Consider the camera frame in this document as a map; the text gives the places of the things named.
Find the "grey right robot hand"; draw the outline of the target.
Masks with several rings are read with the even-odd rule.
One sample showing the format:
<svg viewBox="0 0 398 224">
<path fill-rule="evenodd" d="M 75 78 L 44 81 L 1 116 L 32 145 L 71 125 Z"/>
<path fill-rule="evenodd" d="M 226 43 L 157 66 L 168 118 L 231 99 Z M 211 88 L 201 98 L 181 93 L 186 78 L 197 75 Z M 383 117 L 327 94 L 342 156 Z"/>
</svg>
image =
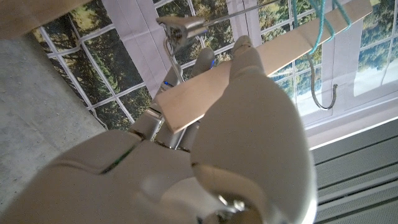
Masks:
<svg viewBox="0 0 398 224">
<path fill-rule="evenodd" d="M 2 223 L 313 223 L 317 181 L 300 116 L 248 36 L 191 150 L 110 130 L 45 166 Z"/>
</svg>

